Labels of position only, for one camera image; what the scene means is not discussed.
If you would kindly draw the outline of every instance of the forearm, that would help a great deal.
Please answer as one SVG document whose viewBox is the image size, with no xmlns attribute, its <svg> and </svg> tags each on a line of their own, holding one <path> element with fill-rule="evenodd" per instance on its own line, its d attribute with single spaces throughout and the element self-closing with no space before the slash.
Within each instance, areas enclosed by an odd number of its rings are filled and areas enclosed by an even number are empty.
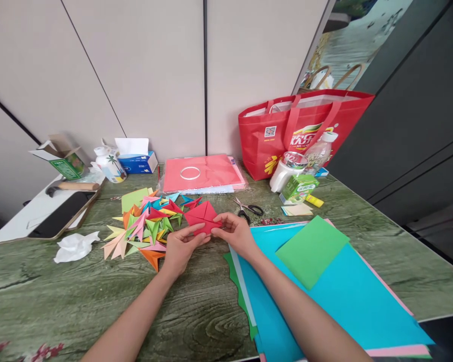
<svg viewBox="0 0 453 362">
<path fill-rule="evenodd" d="M 371 361 L 359 344 L 260 250 L 248 259 L 310 362 Z"/>
<path fill-rule="evenodd" d="M 161 269 L 82 361 L 134 361 L 176 275 Z"/>
</svg>

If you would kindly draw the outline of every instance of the red tote bag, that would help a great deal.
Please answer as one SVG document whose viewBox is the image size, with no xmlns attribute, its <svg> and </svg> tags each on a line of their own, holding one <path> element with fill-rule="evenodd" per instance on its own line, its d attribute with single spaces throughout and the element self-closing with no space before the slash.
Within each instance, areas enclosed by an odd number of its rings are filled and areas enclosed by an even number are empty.
<svg viewBox="0 0 453 362">
<path fill-rule="evenodd" d="M 374 99 L 349 90 L 323 89 L 277 98 L 238 115 L 243 162 L 254 180 L 272 176 L 285 151 L 305 151 L 325 131 L 339 134 L 334 156 Z"/>
</svg>

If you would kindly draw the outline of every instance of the crumpled tissue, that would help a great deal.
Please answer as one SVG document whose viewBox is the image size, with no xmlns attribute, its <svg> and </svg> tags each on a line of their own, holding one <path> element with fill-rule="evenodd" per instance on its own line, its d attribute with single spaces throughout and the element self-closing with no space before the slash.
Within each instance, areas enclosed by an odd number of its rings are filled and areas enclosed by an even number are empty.
<svg viewBox="0 0 453 362">
<path fill-rule="evenodd" d="M 100 240 L 98 235 L 99 231 L 86 236 L 82 236 L 80 234 L 66 236 L 57 243 L 57 245 L 60 246 L 60 249 L 54 258 L 54 262 L 59 264 L 60 262 L 82 259 L 91 252 L 92 243 Z"/>
</svg>

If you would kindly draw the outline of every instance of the table surface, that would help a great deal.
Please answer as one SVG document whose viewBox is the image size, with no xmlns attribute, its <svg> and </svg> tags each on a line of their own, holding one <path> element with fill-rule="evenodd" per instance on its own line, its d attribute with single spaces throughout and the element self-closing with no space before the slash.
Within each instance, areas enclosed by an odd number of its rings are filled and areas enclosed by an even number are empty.
<svg viewBox="0 0 453 362">
<path fill-rule="evenodd" d="M 284 222 L 313 218 L 285 217 L 268 180 L 248 180 L 246 191 L 204 198 L 218 213 L 238 211 L 233 202 L 238 196 L 245 204 L 261 206 L 264 217 Z M 130 175 L 118 185 L 106 183 L 83 226 L 74 232 L 99 231 L 105 238 L 110 233 L 106 225 L 121 226 L 111 219 L 121 215 L 121 201 L 111 198 L 154 188 L 157 181 L 155 173 Z M 325 204 L 314 207 L 314 215 L 329 218 L 351 239 L 417 320 L 453 313 L 453 268 L 448 263 L 332 176 L 319 181 L 314 196 Z M 251 217 L 253 226 L 260 225 L 258 217 Z M 0 342 L 11 341 L 0 360 L 16 360 L 43 343 L 64 343 L 53 361 L 79 360 L 156 275 L 138 253 L 104 261 L 104 242 L 95 243 L 81 260 L 55 264 L 58 241 L 0 244 Z M 223 258 L 228 251 L 225 242 L 213 239 L 194 252 L 168 293 L 138 360 L 223 361 L 257 355 Z"/>
</svg>

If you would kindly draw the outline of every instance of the bottle cap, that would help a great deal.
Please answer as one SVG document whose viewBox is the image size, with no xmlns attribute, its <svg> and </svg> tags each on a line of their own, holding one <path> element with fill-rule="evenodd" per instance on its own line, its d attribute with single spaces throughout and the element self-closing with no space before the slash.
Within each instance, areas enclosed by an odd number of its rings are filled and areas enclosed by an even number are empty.
<svg viewBox="0 0 453 362">
<path fill-rule="evenodd" d="M 335 132 L 324 132 L 324 134 L 321 137 L 321 141 L 334 142 L 337 136 L 339 135 Z"/>
<path fill-rule="evenodd" d="M 283 154 L 282 163 L 290 168 L 303 169 L 307 166 L 308 161 L 303 154 L 289 151 Z"/>
<path fill-rule="evenodd" d="M 100 146 L 100 147 L 94 148 L 94 152 L 98 156 L 105 156 L 105 155 L 109 154 L 110 151 L 111 150 L 108 147 L 106 147 L 106 146 Z"/>
</svg>

